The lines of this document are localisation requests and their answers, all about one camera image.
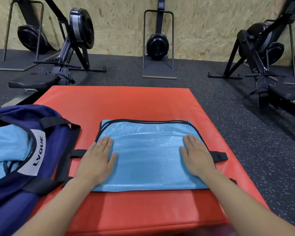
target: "hand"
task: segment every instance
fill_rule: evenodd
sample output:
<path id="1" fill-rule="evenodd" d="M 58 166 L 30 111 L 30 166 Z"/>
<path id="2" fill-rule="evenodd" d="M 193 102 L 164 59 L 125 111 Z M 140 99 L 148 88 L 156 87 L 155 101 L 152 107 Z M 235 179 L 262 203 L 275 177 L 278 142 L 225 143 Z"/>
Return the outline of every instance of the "hand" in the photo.
<path id="1" fill-rule="evenodd" d="M 106 181 L 114 168 L 117 153 L 114 152 L 108 161 L 108 155 L 113 140 L 108 136 L 94 142 L 82 157 L 75 179 L 86 183 L 92 189 Z"/>
<path id="2" fill-rule="evenodd" d="M 183 146 L 179 149 L 184 158 L 186 167 L 191 174 L 200 177 L 204 181 L 207 174 L 216 171 L 210 152 L 203 142 L 199 141 L 196 136 L 193 137 L 191 134 L 184 136 L 184 143 L 188 152 Z"/>

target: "forearm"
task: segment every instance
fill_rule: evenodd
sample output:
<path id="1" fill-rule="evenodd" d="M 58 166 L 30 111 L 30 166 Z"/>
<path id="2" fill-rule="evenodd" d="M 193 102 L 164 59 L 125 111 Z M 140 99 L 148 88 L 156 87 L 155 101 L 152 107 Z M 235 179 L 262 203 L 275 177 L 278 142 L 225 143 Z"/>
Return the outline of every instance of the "forearm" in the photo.
<path id="1" fill-rule="evenodd" d="M 64 235 L 72 217 L 91 191 L 91 186 L 70 180 L 66 186 L 14 236 Z"/>
<path id="2" fill-rule="evenodd" d="M 201 178 L 219 200 L 239 236 L 295 236 L 295 226 L 259 204 L 220 171 Z"/>

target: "navy blue duffel bag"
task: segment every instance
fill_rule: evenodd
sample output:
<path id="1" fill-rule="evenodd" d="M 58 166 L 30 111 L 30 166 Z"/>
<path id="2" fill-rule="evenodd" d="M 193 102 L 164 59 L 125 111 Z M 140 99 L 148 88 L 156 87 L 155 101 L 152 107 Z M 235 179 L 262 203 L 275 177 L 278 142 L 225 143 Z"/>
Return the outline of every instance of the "navy blue duffel bag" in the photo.
<path id="1" fill-rule="evenodd" d="M 0 108 L 0 235 L 18 230 L 39 197 L 67 179 L 80 129 L 42 105 Z"/>

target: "person's left hand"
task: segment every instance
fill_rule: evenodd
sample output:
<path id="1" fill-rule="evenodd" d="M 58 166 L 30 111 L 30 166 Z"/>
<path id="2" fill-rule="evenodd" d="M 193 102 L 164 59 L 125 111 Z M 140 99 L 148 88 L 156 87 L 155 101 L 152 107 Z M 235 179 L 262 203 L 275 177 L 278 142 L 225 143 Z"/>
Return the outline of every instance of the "person's left hand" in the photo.
<path id="1" fill-rule="evenodd" d="M 108 161 L 108 155 L 113 140 L 108 136 L 94 142 L 82 157 L 75 179 L 81 183 L 86 183 L 92 189 L 106 181 L 114 168 L 117 153 L 114 152 Z"/>

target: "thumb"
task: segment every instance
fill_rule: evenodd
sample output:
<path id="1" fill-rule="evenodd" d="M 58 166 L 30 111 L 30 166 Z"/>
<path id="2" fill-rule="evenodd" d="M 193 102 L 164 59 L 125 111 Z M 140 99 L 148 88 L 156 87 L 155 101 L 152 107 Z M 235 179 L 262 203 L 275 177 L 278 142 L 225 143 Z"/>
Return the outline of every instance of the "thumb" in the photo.
<path id="1" fill-rule="evenodd" d="M 181 152 L 181 154 L 182 154 L 182 157 L 184 158 L 184 161 L 185 161 L 185 162 L 188 161 L 188 160 L 189 160 L 189 157 L 188 157 L 188 153 L 187 153 L 186 148 L 183 147 L 183 146 L 181 146 L 181 147 L 179 148 L 179 150 L 180 150 L 180 152 Z"/>
<path id="2" fill-rule="evenodd" d="M 107 168 L 109 168 L 110 170 L 113 170 L 113 168 L 114 168 L 114 163 L 115 163 L 115 161 L 116 161 L 116 159 L 117 159 L 117 156 L 118 156 L 117 152 L 114 152 L 114 153 L 111 155 L 111 157 L 110 157 L 110 159 L 109 159 L 109 162 L 108 162 L 108 164 L 107 164 Z"/>

